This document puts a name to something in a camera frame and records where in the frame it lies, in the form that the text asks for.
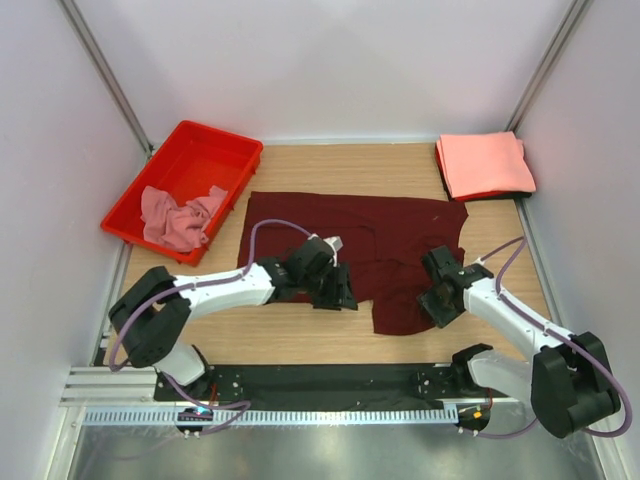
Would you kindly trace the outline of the dark maroon t shirt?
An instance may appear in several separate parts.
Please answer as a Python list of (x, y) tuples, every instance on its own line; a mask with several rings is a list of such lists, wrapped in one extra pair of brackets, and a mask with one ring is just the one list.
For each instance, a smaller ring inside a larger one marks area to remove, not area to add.
[(301, 244), (304, 231), (340, 236), (339, 259), (350, 267), (356, 300), (372, 304), (375, 333), (413, 335), (434, 326), (417, 301), (431, 286), (421, 259), (445, 245), (463, 261), (459, 240), (467, 218), (458, 202), (254, 191), (237, 264), (245, 265), (251, 255), (282, 255)]

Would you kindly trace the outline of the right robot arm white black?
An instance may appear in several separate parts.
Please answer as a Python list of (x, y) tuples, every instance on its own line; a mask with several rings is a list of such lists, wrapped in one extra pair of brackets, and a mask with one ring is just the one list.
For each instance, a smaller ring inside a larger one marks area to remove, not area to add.
[(450, 382), (461, 395), (490, 389), (530, 407), (535, 423), (556, 438), (583, 431), (625, 434), (633, 422), (628, 394), (611, 371), (603, 342), (575, 334), (540, 315), (502, 284), (484, 259), (464, 266), (446, 246), (422, 257), (431, 287), (418, 303), (438, 328), (470, 313), (487, 321), (521, 353), (517, 361), (486, 344), (452, 357)]

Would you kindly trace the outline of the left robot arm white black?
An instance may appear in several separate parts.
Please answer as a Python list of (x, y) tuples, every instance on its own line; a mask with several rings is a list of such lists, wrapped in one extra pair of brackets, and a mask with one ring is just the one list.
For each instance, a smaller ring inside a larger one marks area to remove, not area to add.
[(356, 310), (350, 269), (339, 262), (338, 237), (310, 236), (283, 258), (263, 257), (234, 271), (174, 276), (148, 270), (108, 316), (134, 368), (152, 367), (174, 396), (202, 400), (212, 389), (213, 369), (193, 345), (181, 342), (184, 327), (209, 314), (237, 307), (284, 303), (299, 295), (316, 309)]

